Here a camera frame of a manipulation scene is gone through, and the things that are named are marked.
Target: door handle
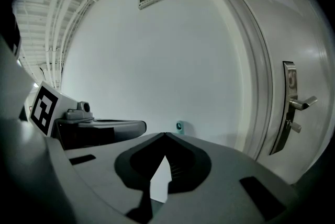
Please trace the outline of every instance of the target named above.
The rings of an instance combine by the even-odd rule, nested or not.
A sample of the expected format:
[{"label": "door handle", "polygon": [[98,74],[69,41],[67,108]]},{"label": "door handle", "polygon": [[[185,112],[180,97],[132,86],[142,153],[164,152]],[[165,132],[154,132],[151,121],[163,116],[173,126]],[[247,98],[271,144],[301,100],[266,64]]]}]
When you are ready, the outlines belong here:
[{"label": "door handle", "polygon": [[304,110],[309,108],[311,105],[313,105],[318,99],[316,96],[311,96],[310,98],[304,100],[304,101],[299,101],[297,99],[290,98],[289,104],[294,107],[295,109],[298,110]]},{"label": "door handle", "polygon": [[295,110],[304,110],[313,105],[318,99],[312,96],[304,101],[298,100],[297,70],[293,62],[284,61],[285,76],[285,104],[283,118],[278,136],[274,142],[270,155],[281,151],[287,141],[288,135],[292,130],[300,133],[301,125],[293,122]]}]

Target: black slot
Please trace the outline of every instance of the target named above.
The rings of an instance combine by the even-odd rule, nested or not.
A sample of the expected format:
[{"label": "black slot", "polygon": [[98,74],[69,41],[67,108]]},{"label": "black slot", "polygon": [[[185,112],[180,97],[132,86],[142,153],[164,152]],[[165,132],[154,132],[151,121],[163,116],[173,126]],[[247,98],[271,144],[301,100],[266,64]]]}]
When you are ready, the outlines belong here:
[{"label": "black slot", "polygon": [[265,221],[278,216],[286,209],[254,176],[243,178],[240,183]]},{"label": "black slot", "polygon": [[69,161],[72,165],[76,165],[76,164],[85,163],[85,162],[88,162],[94,159],[96,159],[96,157],[93,156],[92,154],[89,154],[89,155],[84,155],[84,156],[80,156],[76,158],[71,158],[69,159]]}]

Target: ceiling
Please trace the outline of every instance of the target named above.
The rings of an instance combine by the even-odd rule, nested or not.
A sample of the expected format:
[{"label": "ceiling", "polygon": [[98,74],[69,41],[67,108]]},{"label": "ceiling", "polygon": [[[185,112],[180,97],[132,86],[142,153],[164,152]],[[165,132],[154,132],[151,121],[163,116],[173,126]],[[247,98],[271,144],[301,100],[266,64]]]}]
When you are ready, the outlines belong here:
[{"label": "ceiling", "polygon": [[71,0],[62,18],[60,14],[65,1],[13,2],[13,12],[21,35],[19,62],[37,85],[46,81],[54,88],[60,89],[62,69],[72,37],[85,13],[97,0]]}]

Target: white door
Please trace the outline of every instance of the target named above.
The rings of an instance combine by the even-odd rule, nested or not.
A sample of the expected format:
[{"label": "white door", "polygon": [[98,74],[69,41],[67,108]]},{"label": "white door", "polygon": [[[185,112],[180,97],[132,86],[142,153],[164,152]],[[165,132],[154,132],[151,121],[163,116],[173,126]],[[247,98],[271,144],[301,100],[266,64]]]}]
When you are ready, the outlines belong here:
[{"label": "white door", "polygon": [[[315,0],[244,2],[266,43],[272,76],[271,117],[257,161],[286,182],[294,183],[320,155],[334,130],[332,30]],[[293,109],[294,122],[301,131],[287,132],[287,140],[281,141],[284,146],[276,152],[285,104],[284,62],[295,66],[298,100],[316,96],[318,101],[302,111]]]}]

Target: thermostat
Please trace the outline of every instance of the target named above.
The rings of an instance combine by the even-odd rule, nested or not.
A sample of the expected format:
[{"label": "thermostat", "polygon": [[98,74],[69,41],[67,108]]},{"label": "thermostat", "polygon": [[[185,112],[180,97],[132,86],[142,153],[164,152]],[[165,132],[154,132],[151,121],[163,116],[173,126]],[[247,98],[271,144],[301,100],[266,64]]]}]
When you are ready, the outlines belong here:
[{"label": "thermostat", "polygon": [[157,3],[158,0],[138,0],[138,8],[140,10],[148,7],[149,5],[152,5],[154,3]]}]

